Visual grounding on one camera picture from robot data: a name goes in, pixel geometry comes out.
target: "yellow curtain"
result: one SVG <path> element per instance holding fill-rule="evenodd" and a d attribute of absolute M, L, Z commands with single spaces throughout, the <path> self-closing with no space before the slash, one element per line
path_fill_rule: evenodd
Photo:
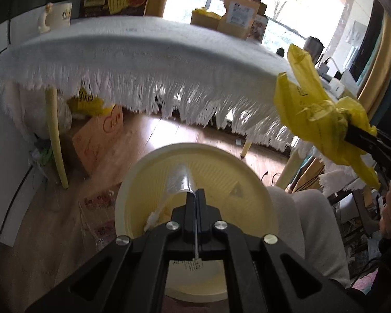
<path fill-rule="evenodd" d="M 358 100 L 372 119 L 391 80 L 391 18 L 384 12 L 381 43 L 372 70 L 365 82 Z M 315 159 L 301 176 L 293 191 L 317 189 L 320 187 L 318 175 L 324 173 L 324 165 Z"/>

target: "person's leg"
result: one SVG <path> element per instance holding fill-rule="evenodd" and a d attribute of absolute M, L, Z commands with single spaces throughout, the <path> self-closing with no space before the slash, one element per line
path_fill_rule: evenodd
<path fill-rule="evenodd" d="M 278 237 L 304 258 L 304 236 L 300 216 L 292 196 L 279 187 L 267 187 L 278 217 Z"/>
<path fill-rule="evenodd" d="M 292 194 L 304 235 L 305 260 L 321 274 L 350 285 L 349 270 L 340 231 L 332 207 L 318 190 Z"/>

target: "silver screw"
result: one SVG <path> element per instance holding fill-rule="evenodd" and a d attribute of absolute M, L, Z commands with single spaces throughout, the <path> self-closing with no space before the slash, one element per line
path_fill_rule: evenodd
<path fill-rule="evenodd" d="M 273 234 L 267 234 L 264 236 L 264 241 L 267 244 L 276 244 L 276 242 L 278 241 L 278 238 Z"/>
<path fill-rule="evenodd" d="M 222 220 L 216 221 L 214 223 L 214 227 L 220 231 L 223 231 L 227 228 L 227 222 Z"/>
<path fill-rule="evenodd" d="M 116 244 L 119 246 L 126 246 L 130 242 L 130 238 L 126 235 L 120 235 L 116 238 Z"/>
<path fill-rule="evenodd" d="M 175 221 L 168 221 L 167 222 L 167 228 L 170 231 L 176 231 L 178 228 L 180 228 L 180 224 L 178 222 L 175 222 Z"/>

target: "yellow plastic bag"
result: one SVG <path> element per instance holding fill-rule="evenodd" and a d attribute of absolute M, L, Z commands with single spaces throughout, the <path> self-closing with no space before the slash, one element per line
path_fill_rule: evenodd
<path fill-rule="evenodd" d="M 80 88 L 77 97 L 68 100 L 68 106 L 72 113 L 87 116 L 109 115 L 114 107 L 103 107 L 103 100 L 87 94 L 84 87 Z"/>
<path fill-rule="evenodd" d="M 278 75 L 273 101 L 282 124 L 294 135 L 312 142 L 334 163 L 351 166 L 367 185 L 378 189 L 375 170 L 362 161 L 365 152 L 344 140 L 348 123 L 376 135 L 363 106 L 350 97 L 334 103 L 321 86 L 306 51 L 290 45 L 288 61 L 299 86 L 289 81 L 286 73 Z"/>

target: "yellow bag with black text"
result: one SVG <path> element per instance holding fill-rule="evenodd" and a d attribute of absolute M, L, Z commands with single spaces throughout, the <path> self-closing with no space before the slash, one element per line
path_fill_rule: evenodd
<path fill-rule="evenodd" d="M 298 85 L 289 81 L 286 73 L 278 74 L 273 101 L 281 123 L 302 140 L 312 142 L 335 164 L 351 166 L 367 185 L 378 189 L 375 170 L 361 158 L 365 152 L 344 140 L 348 123 L 376 135 L 364 107 L 348 96 L 333 102 L 306 51 L 290 45 L 288 61 Z"/>
<path fill-rule="evenodd" d="M 67 101 L 71 113 L 86 116 L 110 115 L 113 107 L 103 107 L 104 101 L 93 95 L 89 95 L 84 87 L 80 88 L 78 96 Z"/>

